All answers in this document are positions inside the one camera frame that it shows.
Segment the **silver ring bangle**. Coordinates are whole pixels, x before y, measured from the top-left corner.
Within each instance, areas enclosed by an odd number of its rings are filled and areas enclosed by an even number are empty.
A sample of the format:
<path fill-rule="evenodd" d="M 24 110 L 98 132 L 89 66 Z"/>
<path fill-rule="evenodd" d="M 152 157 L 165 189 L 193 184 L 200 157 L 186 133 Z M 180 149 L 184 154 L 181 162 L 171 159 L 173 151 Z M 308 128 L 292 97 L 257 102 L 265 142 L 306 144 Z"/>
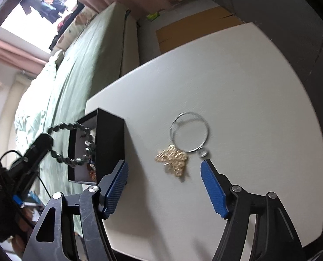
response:
<path fill-rule="evenodd" d="M 181 112 L 169 129 L 171 143 L 187 154 L 197 154 L 204 159 L 209 156 L 206 143 L 210 136 L 210 126 L 197 112 Z"/>

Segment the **gold butterfly pendant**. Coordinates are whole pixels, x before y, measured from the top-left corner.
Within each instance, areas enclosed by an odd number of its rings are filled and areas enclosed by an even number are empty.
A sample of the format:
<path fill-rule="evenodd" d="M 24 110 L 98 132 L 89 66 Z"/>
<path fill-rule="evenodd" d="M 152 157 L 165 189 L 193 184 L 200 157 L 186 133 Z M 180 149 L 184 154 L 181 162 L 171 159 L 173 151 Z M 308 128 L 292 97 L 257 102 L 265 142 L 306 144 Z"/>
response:
<path fill-rule="evenodd" d="M 167 170 L 176 177 L 182 177 L 188 161 L 188 155 L 171 144 L 158 153 L 154 160 L 163 163 L 167 167 Z"/>

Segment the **black jewelry box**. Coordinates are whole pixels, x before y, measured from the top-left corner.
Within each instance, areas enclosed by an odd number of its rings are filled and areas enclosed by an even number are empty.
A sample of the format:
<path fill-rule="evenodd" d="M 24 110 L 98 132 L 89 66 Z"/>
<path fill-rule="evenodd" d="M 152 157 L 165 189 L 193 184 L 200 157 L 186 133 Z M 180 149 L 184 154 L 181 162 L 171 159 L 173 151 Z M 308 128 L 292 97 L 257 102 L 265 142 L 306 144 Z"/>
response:
<path fill-rule="evenodd" d="M 120 160 L 125 159 L 125 121 L 102 109 L 96 109 L 78 120 L 90 129 L 95 148 L 89 163 L 67 167 L 70 182 L 96 184 L 111 174 Z"/>

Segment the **light green crumpled duvet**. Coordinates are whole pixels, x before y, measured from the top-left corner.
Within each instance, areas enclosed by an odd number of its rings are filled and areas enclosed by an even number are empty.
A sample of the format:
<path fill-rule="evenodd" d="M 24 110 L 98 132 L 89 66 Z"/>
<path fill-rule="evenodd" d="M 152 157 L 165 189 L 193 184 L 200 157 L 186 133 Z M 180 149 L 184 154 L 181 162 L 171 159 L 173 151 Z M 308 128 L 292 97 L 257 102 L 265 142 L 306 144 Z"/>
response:
<path fill-rule="evenodd" d="M 51 56 L 21 97 L 15 113 L 14 128 L 15 149 L 22 154 L 43 132 L 50 96 L 55 87 L 57 70 L 63 59 L 63 50 L 59 50 Z"/>

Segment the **cream bed headboard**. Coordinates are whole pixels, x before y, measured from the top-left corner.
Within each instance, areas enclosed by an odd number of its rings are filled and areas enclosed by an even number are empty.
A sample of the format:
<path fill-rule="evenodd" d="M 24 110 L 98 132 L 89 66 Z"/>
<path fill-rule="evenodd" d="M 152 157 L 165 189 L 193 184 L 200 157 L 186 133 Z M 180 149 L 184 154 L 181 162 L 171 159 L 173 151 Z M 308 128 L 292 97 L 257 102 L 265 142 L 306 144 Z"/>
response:
<path fill-rule="evenodd" d="M 15 149 L 15 113 L 19 102 L 31 84 L 31 80 L 18 73 L 12 84 L 0 117 L 0 156 Z"/>

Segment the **green bed blanket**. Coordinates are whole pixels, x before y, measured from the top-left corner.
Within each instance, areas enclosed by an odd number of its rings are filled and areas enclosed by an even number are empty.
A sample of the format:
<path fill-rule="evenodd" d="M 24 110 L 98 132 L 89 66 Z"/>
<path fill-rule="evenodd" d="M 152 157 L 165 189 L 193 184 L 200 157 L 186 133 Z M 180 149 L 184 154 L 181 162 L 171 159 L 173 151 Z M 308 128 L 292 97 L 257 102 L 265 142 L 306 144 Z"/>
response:
<path fill-rule="evenodd" d="M 53 139 L 36 178 L 43 203 L 56 192 L 78 194 L 85 185 L 70 182 L 67 177 L 67 167 L 89 163 L 95 148 L 90 129 L 78 120 L 91 113 L 85 110 L 87 101 L 121 76 L 127 13 L 122 4 L 111 4 L 64 53 L 42 132 Z"/>

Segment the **pink curtain left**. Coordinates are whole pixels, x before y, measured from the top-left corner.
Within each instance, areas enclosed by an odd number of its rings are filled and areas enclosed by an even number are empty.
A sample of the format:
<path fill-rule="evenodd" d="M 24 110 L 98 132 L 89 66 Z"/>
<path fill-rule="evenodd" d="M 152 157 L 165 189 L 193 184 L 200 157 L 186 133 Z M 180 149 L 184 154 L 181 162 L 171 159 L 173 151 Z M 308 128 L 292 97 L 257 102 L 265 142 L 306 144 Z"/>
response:
<path fill-rule="evenodd" d="M 0 40 L 0 62 L 19 70 L 38 75 L 47 61 Z"/>

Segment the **floral pillow at window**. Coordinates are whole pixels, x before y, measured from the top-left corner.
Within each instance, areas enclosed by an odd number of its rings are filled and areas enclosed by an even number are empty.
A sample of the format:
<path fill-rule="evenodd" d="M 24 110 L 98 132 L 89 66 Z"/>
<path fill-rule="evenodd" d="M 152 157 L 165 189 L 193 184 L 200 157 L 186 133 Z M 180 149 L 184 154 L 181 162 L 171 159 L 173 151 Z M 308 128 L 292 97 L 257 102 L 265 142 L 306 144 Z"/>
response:
<path fill-rule="evenodd" d="M 79 14 L 70 23 L 63 24 L 60 36 L 55 39 L 56 42 L 52 50 L 66 51 L 96 15 L 97 12 L 91 8 L 87 6 L 83 7 Z"/>

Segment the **hanging dark clothes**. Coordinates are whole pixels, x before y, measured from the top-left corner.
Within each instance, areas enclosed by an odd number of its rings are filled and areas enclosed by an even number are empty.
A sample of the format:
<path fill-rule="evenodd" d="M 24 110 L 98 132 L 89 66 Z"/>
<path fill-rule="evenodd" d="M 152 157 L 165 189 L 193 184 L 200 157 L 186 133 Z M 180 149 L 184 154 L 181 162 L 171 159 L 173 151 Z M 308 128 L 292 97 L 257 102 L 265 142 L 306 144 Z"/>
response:
<path fill-rule="evenodd" d="M 78 0 L 22 0 L 23 32 L 26 41 L 51 52 L 61 34 L 83 10 Z"/>

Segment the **brown cardboard floor sheet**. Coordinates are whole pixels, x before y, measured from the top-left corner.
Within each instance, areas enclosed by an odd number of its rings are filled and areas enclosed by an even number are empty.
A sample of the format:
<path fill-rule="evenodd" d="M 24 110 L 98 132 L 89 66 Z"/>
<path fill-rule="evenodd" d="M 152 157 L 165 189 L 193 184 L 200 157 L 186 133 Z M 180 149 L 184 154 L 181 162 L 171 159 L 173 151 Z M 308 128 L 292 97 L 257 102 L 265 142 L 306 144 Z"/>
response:
<path fill-rule="evenodd" d="M 158 46 L 161 54 L 164 54 L 203 36 L 240 24 L 243 22 L 231 12 L 223 7 L 214 7 L 157 30 Z"/>

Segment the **green object on floor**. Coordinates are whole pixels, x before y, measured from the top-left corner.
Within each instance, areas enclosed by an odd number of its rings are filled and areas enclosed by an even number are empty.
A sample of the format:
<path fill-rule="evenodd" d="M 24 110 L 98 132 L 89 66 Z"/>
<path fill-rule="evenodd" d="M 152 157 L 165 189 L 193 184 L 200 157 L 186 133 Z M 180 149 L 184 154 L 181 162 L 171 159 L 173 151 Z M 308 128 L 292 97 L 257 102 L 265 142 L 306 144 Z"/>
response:
<path fill-rule="evenodd" d="M 150 13 L 146 16 L 146 19 L 148 21 L 154 21 L 156 20 L 158 17 L 160 16 L 160 13 L 159 12 L 155 12 L 155 13 Z"/>

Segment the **dark grey wardrobe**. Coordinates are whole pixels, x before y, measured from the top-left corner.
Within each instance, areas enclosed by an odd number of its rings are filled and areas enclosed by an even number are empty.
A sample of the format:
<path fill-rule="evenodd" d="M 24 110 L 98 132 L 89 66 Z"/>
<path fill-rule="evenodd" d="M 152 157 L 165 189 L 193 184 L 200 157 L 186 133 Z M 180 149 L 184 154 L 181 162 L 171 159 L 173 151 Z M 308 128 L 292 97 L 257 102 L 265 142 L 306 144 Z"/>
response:
<path fill-rule="evenodd" d="M 304 84 L 323 128 L 323 21 L 306 0 L 214 0 L 257 25 Z"/>

